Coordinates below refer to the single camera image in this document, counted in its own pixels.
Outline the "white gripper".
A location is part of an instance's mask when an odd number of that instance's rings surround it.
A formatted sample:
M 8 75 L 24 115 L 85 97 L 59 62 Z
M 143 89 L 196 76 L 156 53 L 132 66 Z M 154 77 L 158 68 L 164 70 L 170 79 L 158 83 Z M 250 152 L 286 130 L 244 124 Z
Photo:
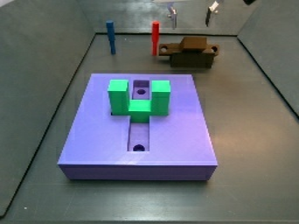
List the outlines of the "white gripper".
M 195 0 L 151 0 L 155 4 L 167 4 L 167 10 L 170 11 L 168 18 L 172 21 L 172 29 L 176 28 L 178 10 L 174 8 L 174 3 L 192 2 Z M 206 14 L 206 26 L 210 26 L 211 14 L 218 11 L 218 8 L 223 0 L 215 0 L 211 6 L 207 8 Z

